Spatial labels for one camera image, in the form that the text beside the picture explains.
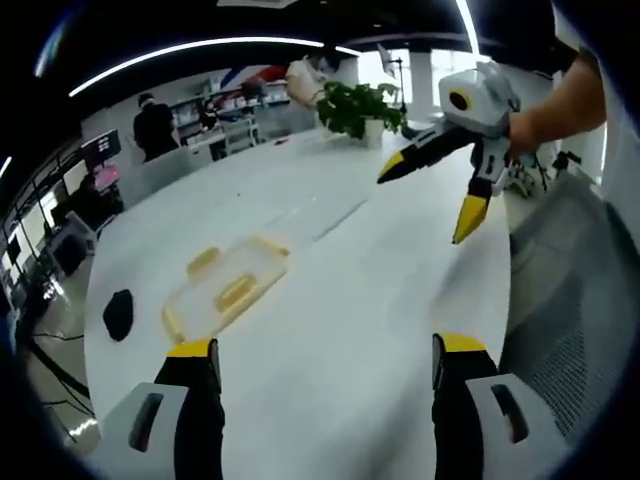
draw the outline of ceiling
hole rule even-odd
[[[483,53],[532,70],[558,68],[547,1],[467,2]],[[20,160],[5,174],[16,183],[65,137],[78,133],[80,120],[93,111],[176,78],[233,66],[284,64],[309,50],[273,44],[197,48],[135,65],[68,98],[96,74],[160,48],[256,35],[338,45],[356,41],[357,48],[375,45],[362,39],[385,36],[389,46],[408,42],[415,50],[469,48],[455,0],[298,0],[281,10],[217,7],[216,0],[22,0],[11,9],[3,19],[15,28],[0,33],[5,72],[10,72],[1,98],[0,121],[7,135],[0,140],[0,158],[11,154]],[[53,32],[59,37],[56,53],[36,78],[35,65]],[[405,34],[424,35],[400,38]]]

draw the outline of white pot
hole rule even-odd
[[[368,148],[382,147],[384,120],[368,118],[364,121],[364,142]]]

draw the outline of table surface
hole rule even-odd
[[[255,232],[291,246],[288,273],[220,335],[225,478],[433,476],[432,334],[474,335],[498,361],[510,255],[504,204],[451,243],[470,147],[376,185],[406,140],[380,150],[313,131],[208,166],[125,212],[102,234],[87,297],[85,357],[96,418],[171,348],[160,312],[185,266]],[[128,288],[135,321],[102,321]]]

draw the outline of potted plant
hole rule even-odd
[[[400,110],[384,102],[385,93],[393,95],[397,90],[386,83],[373,89],[369,84],[351,88],[339,82],[327,82],[325,96],[318,101],[320,120],[332,132],[364,139],[369,146],[380,145],[385,129],[397,133],[406,121]]]

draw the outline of plastic container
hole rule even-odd
[[[189,281],[164,304],[162,321],[175,344],[215,337],[286,272],[288,251],[259,236],[224,253],[213,247],[189,265]]]

